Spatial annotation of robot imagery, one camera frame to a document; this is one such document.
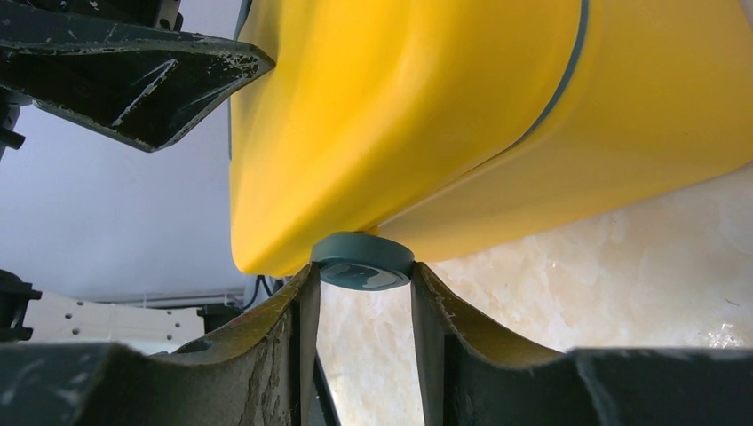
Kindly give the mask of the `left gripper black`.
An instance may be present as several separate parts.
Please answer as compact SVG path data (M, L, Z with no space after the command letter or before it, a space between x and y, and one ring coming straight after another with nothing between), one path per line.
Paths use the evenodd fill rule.
M271 71L257 46L183 30L175 0L3 1L1 147L35 106L153 153Z

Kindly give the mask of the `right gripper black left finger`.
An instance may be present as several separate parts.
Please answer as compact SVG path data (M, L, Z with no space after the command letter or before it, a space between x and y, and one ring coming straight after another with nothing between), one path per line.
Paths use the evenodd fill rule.
M120 343L32 344L40 297L1 274L4 425L305 425L313 394L320 272L301 269L252 310L172 353Z

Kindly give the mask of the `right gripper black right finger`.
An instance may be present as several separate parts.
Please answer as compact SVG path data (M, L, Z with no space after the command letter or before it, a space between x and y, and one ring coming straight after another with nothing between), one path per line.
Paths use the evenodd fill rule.
M414 266L416 363L429 425L749 425L752 353L559 352L502 326Z

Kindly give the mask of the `yellow medicine box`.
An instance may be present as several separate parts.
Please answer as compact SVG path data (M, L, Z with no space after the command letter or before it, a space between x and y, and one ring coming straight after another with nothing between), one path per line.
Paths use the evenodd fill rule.
M248 1L230 241L284 276L333 233L465 256L752 159L749 1Z

